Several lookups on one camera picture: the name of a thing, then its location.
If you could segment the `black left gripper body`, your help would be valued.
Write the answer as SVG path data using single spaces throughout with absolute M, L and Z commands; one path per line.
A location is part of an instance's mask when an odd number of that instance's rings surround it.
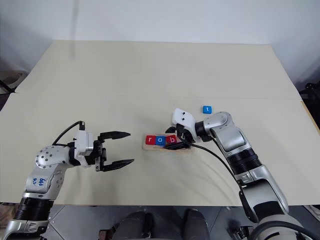
M 97 172 L 106 172 L 107 166 L 104 164 L 107 160 L 107 151 L 103 147 L 103 143 L 105 140 L 103 137 L 98 136 L 97 140 L 93 142 L 93 155 L 94 155 L 94 162 L 95 162 L 95 170 Z

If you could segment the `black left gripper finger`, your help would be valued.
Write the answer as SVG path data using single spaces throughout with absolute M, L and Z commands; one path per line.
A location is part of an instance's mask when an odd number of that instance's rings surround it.
M 109 132 L 102 132 L 99 135 L 99 141 L 104 143 L 107 139 L 117 140 L 129 137 L 131 134 L 128 132 L 123 131 L 109 131 Z
M 102 172 L 110 172 L 114 170 L 121 169 L 131 163 L 133 163 L 135 160 L 134 159 L 125 159 L 125 160 L 118 160 L 114 161 L 111 164 L 103 165 L 101 167 Z

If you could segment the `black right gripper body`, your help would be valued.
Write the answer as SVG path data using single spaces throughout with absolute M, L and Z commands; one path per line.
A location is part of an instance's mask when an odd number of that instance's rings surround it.
M 193 143 L 193 137 L 191 133 L 185 129 L 185 127 L 179 123 L 176 124 L 177 137 L 185 144 L 191 145 Z

